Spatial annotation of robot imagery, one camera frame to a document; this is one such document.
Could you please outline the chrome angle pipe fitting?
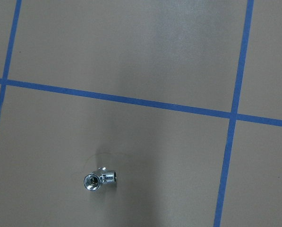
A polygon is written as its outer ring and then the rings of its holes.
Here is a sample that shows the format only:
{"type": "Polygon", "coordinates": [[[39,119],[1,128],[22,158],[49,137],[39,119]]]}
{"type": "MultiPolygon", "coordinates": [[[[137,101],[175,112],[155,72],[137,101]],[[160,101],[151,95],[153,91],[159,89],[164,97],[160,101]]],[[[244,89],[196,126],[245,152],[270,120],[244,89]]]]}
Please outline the chrome angle pipe fitting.
{"type": "Polygon", "coordinates": [[[117,173],[106,167],[100,167],[84,177],[84,187],[89,191],[96,191],[102,185],[115,184],[117,182],[117,173]]]}

